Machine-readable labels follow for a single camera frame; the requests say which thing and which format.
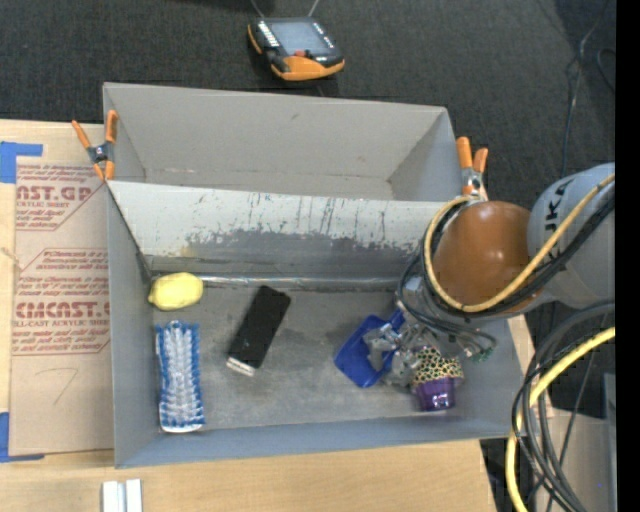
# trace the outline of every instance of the cardboard box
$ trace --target cardboard box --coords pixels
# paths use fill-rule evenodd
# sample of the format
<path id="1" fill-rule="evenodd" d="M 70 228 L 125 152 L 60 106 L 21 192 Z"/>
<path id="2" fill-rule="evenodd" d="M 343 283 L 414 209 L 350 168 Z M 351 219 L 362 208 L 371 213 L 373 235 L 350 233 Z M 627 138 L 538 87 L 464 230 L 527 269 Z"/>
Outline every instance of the cardboard box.
<path id="1" fill-rule="evenodd" d="M 506 436 L 521 372 L 507 323 L 465 366 L 458 405 L 417 411 L 355 386 L 333 356 L 394 287 L 429 220 L 461 185 L 446 109 L 292 95 L 105 84 L 120 117 L 107 225 L 116 466 Z M 176 312 L 147 302 L 170 272 L 210 276 Z M 254 377 L 226 350 L 256 287 L 292 304 Z M 158 422 L 156 324 L 198 322 L 207 425 Z"/>

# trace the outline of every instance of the purple object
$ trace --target purple object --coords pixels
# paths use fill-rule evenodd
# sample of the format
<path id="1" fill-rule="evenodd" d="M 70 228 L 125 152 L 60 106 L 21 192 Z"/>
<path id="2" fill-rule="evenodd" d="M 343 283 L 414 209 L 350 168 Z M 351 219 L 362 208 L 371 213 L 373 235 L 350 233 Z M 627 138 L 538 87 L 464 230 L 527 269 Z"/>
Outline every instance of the purple object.
<path id="1" fill-rule="evenodd" d="M 456 405 L 455 377 L 428 380 L 413 388 L 421 411 L 443 411 Z"/>

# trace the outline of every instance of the yellow ball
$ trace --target yellow ball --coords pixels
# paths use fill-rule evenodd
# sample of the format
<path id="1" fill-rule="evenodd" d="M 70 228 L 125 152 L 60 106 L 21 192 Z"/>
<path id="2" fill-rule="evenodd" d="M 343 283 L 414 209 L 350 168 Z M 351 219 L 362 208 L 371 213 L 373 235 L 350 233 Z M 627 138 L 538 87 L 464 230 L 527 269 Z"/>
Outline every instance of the yellow ball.
<path id="1" fill-rule="evenodd" d="M 168 274 L 154 281 L 148 300 L 158 309 L 171 311 L 186 308 L 202 298 L 204 283 L 188 272 Z"/>

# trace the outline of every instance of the blue brush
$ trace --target blue brush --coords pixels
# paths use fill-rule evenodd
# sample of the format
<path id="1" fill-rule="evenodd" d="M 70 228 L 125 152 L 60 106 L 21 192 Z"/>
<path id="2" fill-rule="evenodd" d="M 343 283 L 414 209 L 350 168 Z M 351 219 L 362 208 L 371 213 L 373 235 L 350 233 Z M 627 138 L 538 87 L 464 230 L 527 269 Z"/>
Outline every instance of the blue brush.
<path id="1" fill-rule="evenodd" d="M 160 426 L 166 432 L 192 432 L 205 424 L 200 392 L 198 325 L 179 320 L 156 326 L 160 365 Z"/>

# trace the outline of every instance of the black carpet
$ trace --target black carpet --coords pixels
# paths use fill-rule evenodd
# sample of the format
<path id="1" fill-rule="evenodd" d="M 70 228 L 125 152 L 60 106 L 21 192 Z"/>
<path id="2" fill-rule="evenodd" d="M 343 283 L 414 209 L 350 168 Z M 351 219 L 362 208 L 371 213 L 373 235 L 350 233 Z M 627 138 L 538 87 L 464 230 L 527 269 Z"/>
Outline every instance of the black carpet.
<path id="1" fill-rule="evenodd" d="M 267 16 L 313 3 L 256 0 Z M 102 122 L 105 81 L 445 106 L 456 136 L 489 148 L 491 198 L 525 208 L 561 176 L 615 160 L 616 0 L 320 0 L 314 15 L 347 65 L 306 89 L 251 58 L 255 14 L 249 0 L 0 2 L 0 117 Z M 567 314 L 528 314 L 534 343 Z M 555 406 L 573 407 L 584 370 L 552 389 Z M 614 346 L 594 356 L 586 414 L 602 415 L 604 372 Z"/>

